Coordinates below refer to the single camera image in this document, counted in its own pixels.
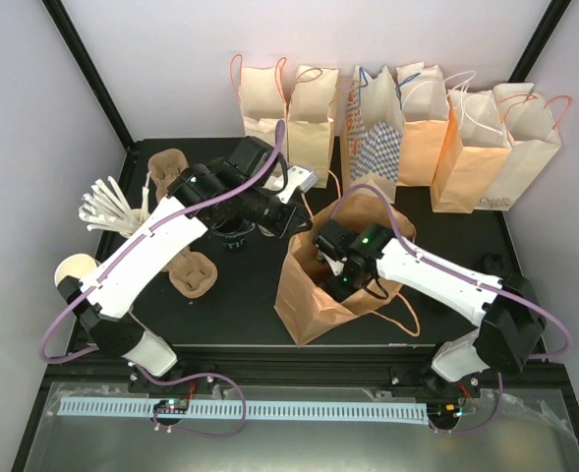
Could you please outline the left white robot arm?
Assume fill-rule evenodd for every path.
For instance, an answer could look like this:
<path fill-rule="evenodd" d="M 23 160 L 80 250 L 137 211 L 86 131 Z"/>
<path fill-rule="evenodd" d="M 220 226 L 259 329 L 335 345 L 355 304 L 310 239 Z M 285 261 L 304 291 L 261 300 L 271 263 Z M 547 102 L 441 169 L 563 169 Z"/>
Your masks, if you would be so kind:
<path fill-rule="evenodd" d="M 81 322 L 95 349 L 142 367 L 164 392 L 178 390 L 186 370 L 166 340 L 131 316 L 135 300 L 178 253 L 228 219 L 252 222 L 278 237 L 297 231 L 308 214 L 290 199 L 316 180 L 313 171 L 292 166 L 284 189 L 271 195 L 254 179 L 230 189 L 205 166 L 188 168 L 148 220 L 105 262 L 76 254 L 58 265 L 54 284 L 66 311 Z"/>

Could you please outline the black cup lid stack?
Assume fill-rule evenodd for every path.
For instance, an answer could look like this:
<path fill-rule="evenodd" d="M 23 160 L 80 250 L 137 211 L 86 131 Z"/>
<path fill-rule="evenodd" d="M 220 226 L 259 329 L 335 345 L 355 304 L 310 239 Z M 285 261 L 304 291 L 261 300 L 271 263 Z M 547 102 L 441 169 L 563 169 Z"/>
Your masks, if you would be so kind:
<path fill-rule="evenodd" d="M 503 255 L 488 253 L 482 256 L 480 268 L 484 273 L 500 274 L 508 270 L 509 266 Z"/>

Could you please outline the brown kraft paper bag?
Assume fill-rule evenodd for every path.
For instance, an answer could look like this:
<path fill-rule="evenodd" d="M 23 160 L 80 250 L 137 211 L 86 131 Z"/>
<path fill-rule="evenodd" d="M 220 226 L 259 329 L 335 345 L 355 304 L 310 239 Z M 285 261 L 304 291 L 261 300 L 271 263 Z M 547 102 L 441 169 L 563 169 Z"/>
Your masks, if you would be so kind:
<path fill-rule="evenodd" d="M 295 344 L 306 345 L 332 329 L 377 310 L 399 296 L 403 284 L 380 279 L 366 289 L 345 288 L 327 262 L 317 259 L 315 238 L 334 219 L 360 233 L 370 224 L 388 227 L 393 216 L 402 236 L 413 242 L 416 227 L 397 209 L 387 210 L 375 193 L 345 193 L 313 215 L 313 227 L 290 238 L 284 258 L 274 310 Z"/>

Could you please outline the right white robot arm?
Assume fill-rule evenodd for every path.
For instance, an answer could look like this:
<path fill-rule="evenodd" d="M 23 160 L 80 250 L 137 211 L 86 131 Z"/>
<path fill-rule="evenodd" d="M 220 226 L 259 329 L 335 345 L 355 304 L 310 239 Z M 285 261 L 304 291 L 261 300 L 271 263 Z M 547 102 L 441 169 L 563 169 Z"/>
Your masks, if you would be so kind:
<path fill-rule="evenodd" d="M 394 230 L 372 223 L 363 232 L 330 219 L 313 244 L 318 260 L 331 269 L 325 291 L 343 302 L 375 284 L 378 298 L 384 284 L 408 286 L 453 310 L 472 330 L 436 350 L 421 372 L 424 390 L 446 395 L 467 376 L 494 370 L 515 376 L 522 372 L 546 328 L 531 282 L 519 274 L 501 279 L 451 263 Z"/>

